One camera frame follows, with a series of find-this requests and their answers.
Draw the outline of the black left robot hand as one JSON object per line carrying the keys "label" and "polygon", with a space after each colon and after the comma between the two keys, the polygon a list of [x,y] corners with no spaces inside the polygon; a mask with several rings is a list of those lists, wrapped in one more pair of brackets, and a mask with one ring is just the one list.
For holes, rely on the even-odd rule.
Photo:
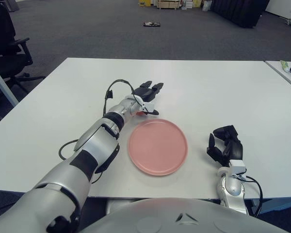
{"label": "black left robot hand", "polygon": [[139,110],[143,113],[157,116],[159,112],[154,109],[154,104],[152,101],[155,96],[160,92],[163,87],[163,83],[158,83],[153,85],[152,81],[147,81],[141,84],[138,88],[132,91],[133,98],[139,105]]}

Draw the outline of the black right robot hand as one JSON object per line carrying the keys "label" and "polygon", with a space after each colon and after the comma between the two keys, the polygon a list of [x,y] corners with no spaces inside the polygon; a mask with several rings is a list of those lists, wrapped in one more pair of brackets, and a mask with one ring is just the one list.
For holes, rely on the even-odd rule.
{"label": "black right robot hand", "polygon": [[[224,142],[225,148],[223,151],[220,151],[215,146],[215,138]],[[215,129],[210,134],[207,154],[222,166],[218,170],[220,177],[241,176],[247,171],[243,162],[243,145],[238,139],[236,129],[232,125]]]}

